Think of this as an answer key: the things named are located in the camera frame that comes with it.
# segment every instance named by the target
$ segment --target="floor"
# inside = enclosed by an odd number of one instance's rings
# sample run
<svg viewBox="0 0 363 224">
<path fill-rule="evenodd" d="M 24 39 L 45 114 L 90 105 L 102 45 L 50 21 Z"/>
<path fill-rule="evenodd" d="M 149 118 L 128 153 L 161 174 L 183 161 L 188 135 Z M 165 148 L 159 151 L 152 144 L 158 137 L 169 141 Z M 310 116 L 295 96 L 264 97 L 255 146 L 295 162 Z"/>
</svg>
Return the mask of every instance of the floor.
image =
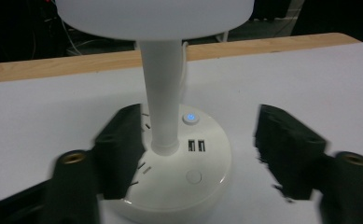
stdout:
<svg viewBox="0 0 363 224">
<path fill-rule="evenodd" d="M 247 21 L 238 28 L 230 30 L 227 41 L 289 36 L 298 18 L 302 5 L 303 0 L 292 0 L 287 15 L 283 19 L 275 19 L 273 21 Z M 66 51 L 66 54 L 69 56 L 135 49 L 135 43 L 132 41 L 113 40 L 86 35 L 71 27 L 67 27 L 66 29 L 72 42 L 72 46 Z M 222 37 L 223 34 L 220 34 L 219 36 L 212 35 L 186 41 L 188 41 L 190 45 L 207 44 L 221 41 Z"/>
</svg>

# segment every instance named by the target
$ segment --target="outlet slot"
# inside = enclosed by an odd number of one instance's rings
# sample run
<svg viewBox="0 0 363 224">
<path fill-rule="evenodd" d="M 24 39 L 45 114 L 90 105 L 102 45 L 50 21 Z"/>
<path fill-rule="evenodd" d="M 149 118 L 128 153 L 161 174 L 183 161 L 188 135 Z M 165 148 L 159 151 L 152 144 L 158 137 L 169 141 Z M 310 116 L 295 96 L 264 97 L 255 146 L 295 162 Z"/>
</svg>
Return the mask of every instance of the outlet slot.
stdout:
<svg viewBox="0 0 363 224">
<path fill-rule="evenodd" d="M 199 151 L 205 152 L 204 140 L 198 140 Z"/>
<path fill-rule="evenodd" d="M 195 151 L 195 140 L 188 140 L 188 151 Z"/>
</svg>

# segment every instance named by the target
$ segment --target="white tabletop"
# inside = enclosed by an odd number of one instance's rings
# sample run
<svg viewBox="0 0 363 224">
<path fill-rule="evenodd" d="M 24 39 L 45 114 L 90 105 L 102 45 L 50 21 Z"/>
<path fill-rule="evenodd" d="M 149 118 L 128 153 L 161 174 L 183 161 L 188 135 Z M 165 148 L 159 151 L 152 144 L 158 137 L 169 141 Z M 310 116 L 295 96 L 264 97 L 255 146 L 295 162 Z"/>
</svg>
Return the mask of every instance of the white tabletop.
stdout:
<svg viewBox="0 0 363 224">
<path fill-rule="evenodd" d="M 291 113 L 330 141 L 328 154 L 363 155 L 363 43 L 188 64 L 182 103 L 227 132 L 234 169 L 216 208 L 192 223 L 316 224 L 313 202 L 286 203 L 258 162 L 259 104 Z M 143 103 L 141 68 L 0 83 L 0 199 L 47 178 L 65 151 L 90 149 L 113 114 Z M 102 203 L 103 223 L 131 223 Z"/>
</svg>

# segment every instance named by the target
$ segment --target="white pole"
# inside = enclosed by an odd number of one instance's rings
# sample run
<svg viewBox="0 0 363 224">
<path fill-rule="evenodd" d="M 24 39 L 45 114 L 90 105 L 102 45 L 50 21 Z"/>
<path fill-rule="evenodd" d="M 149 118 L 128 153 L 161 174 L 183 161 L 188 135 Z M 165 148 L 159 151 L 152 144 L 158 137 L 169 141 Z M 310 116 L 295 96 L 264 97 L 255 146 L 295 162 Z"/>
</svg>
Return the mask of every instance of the white pole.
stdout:
<svg viewBox="0 0 363 224">
<path fill-rule="evenodd" d="M 169 156 L 178 149 L 181 40 L 139 41 L 146 80 L 152 149 Z"/>
</svg>

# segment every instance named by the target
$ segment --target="button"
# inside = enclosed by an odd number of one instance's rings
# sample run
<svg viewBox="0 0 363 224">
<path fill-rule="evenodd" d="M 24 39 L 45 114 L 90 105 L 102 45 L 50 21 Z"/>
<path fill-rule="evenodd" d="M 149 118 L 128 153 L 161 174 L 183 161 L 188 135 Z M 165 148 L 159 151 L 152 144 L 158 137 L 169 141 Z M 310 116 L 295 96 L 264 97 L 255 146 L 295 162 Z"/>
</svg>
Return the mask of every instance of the button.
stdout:
<svg viewBox="0 0 363 224">
<path fill-rule="evenodd" d="M 182 120 L 187 125 L 194 125 L 194 124 L 197 124 L 199 122 L 199 116 L 197 114 L 194 114 L 194 113 L 187 113 L 182 117 Z"/>
<path fill-rule="evenodd" d="M 202 181 L 201 172 L 195 170 L 188 171 L 187 181 L 191 184 L 199 184 Z"/>
</svg>

